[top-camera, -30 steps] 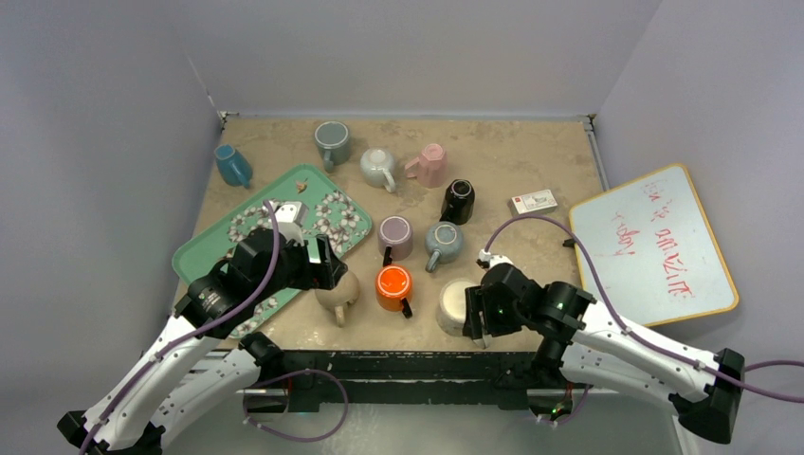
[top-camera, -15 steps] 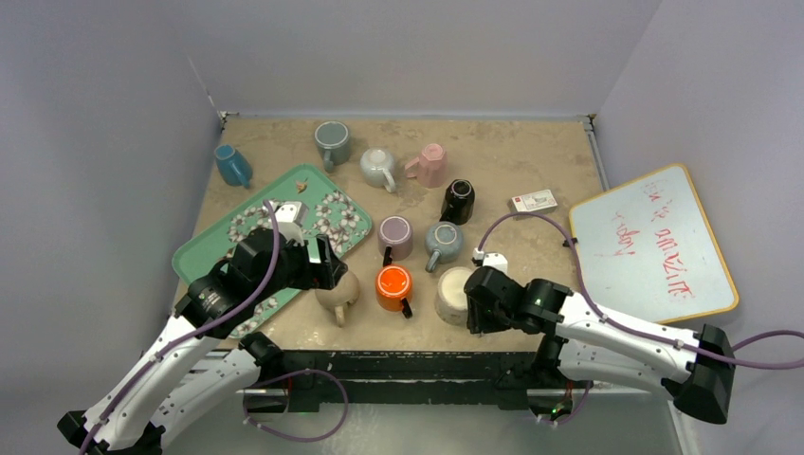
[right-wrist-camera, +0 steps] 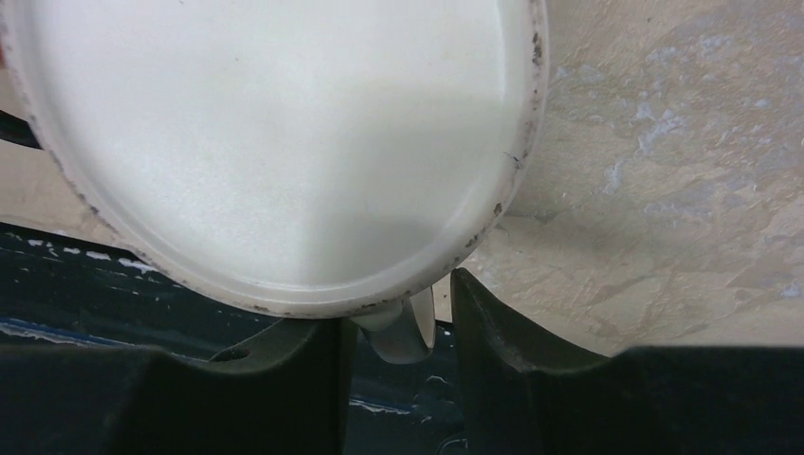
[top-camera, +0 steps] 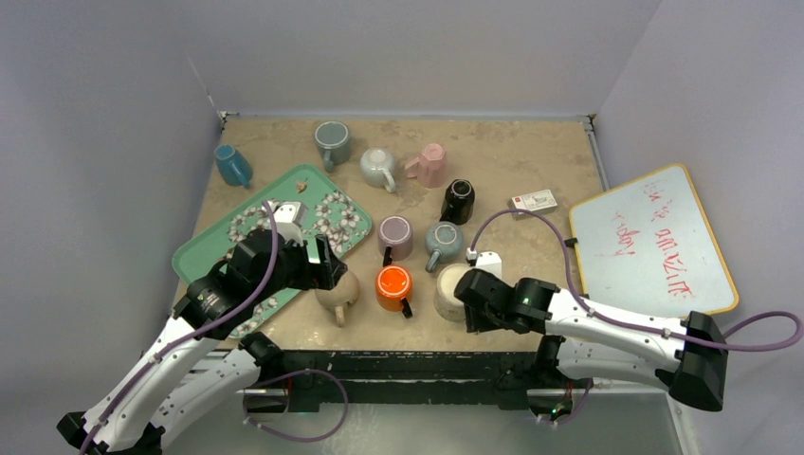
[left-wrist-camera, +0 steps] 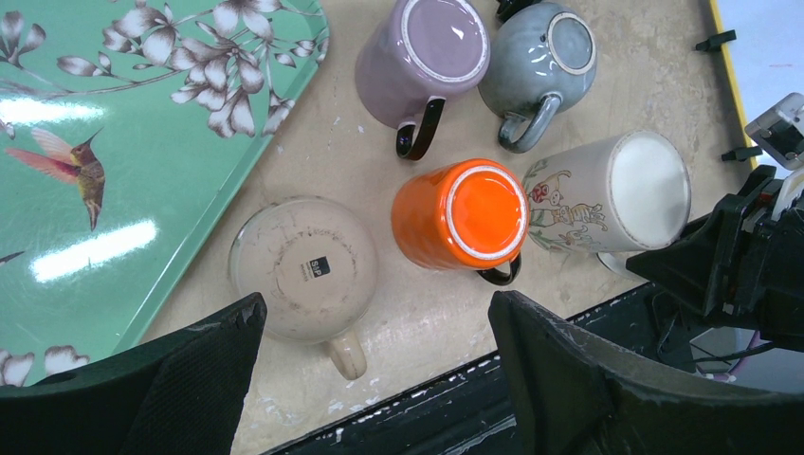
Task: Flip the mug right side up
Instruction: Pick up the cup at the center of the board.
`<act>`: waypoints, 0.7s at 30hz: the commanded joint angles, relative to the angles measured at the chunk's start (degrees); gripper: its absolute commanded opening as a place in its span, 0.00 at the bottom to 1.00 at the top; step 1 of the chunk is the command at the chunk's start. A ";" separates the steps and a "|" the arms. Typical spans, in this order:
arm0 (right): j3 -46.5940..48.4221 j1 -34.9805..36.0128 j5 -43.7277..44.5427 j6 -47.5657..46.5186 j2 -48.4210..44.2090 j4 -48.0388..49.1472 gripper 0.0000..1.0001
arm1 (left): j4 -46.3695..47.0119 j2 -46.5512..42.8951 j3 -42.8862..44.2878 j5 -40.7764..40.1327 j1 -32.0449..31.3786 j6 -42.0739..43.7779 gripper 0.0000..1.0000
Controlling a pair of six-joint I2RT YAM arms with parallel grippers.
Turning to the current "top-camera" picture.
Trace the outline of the cream floral mug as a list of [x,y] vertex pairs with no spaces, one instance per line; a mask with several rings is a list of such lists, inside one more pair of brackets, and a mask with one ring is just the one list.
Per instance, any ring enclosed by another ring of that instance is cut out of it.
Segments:
[[435,283],[434,307],[445,320],[464,322],[466,312],[464,304],[454,296],[460,279],[471,267],[468,264],[450,264],[438,274]]

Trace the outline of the beige round mug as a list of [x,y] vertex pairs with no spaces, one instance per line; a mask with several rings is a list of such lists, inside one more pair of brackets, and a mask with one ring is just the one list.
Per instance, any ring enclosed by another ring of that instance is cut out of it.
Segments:
[[359,280],[354,272],[347,271],[333,289],[316,289],[314,295],[321,307],[334,314],[337,327],[342,328],[346,324],[346,310],[360,297]]

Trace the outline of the orange mug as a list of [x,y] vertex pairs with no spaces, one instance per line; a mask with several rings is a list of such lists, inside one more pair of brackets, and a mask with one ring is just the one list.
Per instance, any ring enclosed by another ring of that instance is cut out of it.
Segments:
[[412,318],[410,295],[412,276],[401,265],[383,266],[375,277],[375,295],[378,304],[390,312],[401,312],[406,319]]

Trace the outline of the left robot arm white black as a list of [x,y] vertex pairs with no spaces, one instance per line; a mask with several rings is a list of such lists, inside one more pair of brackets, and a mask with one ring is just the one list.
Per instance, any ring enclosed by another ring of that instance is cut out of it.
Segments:
[[332,290],[348,270],[323,235],[310,242],[258,229],[229,258],[192,282],[156,341],[101,401],[67,413],[57,430],[81,454],[159,454],[221,399],[292,377],[285,353],[263,334],[238,347],[189,383],[187,373],[251,317],[254,308],[285,289]]

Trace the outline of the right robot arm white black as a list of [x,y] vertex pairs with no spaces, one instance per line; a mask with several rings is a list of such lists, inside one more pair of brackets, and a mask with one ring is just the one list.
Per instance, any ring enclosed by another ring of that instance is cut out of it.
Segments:
[[707,314],[660,318],[601,303],[579,303],[568,289],[533,278],[508,285],[492,273],[469,269],[454,297],[465,307],[468,332],[539,333],[548,351],[536,355],[539,383],[609,377],[665,390],[689,407],[723,408],[728,352]]

